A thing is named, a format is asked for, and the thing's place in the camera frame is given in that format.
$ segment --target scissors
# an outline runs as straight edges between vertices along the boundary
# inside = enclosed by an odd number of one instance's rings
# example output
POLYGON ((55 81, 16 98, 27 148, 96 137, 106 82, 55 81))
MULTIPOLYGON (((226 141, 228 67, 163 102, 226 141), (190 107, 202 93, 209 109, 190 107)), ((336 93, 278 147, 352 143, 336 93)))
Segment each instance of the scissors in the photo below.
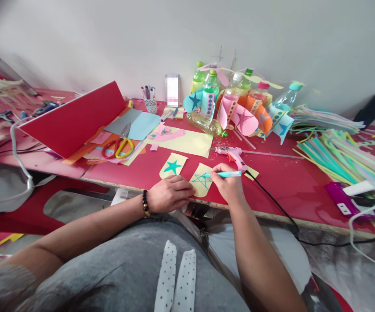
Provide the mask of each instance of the scissors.
POLYGON ((133 142, 128 138, 128 133, 130 131, 130 124, 126 125, 124 127, 124 130, 123 132, 121 133, 120 135, 120 138, 119 139, 116 139, 116 140, 112 140, 111 142, 109 142, 106 146, 104 146, 104 148, 102 149, 102 156, 105 158, 105 159, 112 159, 114 157, 118 158, 118 159, 122 159, 122 158, 126 158, 128 157, 128 155, 130 155, 133 150, 134 150, 134 144, 133 142), (122 149, 124 148, 125 144, 128 142, 128 144, 130 145, 130 150, 123 156, 120 156, 120 152, 122 151, 122 149), (105 155, 105 151, 108 150, 110 148, 111 145, 115 144, 115 147, 114 147, 114 154, 112 154, 111 156, 106 156, 105 155))

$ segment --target hand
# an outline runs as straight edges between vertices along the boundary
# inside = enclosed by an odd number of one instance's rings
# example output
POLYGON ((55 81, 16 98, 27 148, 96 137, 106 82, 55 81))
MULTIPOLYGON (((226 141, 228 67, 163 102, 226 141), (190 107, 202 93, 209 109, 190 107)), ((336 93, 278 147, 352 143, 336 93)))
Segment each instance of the hand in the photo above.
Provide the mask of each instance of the hand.
POLYGON ((151 213, 167 213, 181 208, 195 189, 181 175, 164 178, 147 192, 147 204, 151 213))
POLYGON ((228 205, 246 202, 244 190, 242 189, 241 177, 221 178, 219 175, 216 174, 217 172, 231 171, 236 170, 222 162, 212 169, 210 177, 218 187, 219 193, 221 193, 223 199, 226 200, 228 205))

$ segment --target pencil cup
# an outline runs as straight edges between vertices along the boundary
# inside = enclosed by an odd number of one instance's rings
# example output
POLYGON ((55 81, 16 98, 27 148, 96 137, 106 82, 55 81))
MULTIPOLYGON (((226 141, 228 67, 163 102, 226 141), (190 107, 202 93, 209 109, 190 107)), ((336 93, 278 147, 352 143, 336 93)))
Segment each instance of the pencil cup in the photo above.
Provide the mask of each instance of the pencil cup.
POLYGON ((157 100, 154 99, 144 99, 145 107, 147 108, 147 111, 152 114, 157 114, 157 100))

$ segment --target pink glue gun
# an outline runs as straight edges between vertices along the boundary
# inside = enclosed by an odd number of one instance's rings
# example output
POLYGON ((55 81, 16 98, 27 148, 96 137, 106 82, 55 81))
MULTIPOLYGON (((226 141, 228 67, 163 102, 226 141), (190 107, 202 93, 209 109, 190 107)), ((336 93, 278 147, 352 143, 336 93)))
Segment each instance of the pink glue gun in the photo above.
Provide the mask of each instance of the pink glue gun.
POLYGON ((235 161, 235 164, 238 166, 238 170, 242 173, 247 170, 246 164, 240 157, 240 155, 242 154, 242 149, 240 149, 239 147, 220 146, 211 150, 214 150, 218 154, 228 155, 230 161, 235 161))

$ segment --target black bead bracelet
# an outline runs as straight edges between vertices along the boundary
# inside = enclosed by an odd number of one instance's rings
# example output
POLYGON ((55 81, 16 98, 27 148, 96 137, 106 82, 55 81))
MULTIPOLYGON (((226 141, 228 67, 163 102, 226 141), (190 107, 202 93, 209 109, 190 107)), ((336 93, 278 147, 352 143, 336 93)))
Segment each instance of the black bead bracelet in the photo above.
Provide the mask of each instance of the black bead bracelet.
POLYGON ((146 217, 150 217, 149 206, 147 205, 147 190, 143 191, 143 206, 146 217))

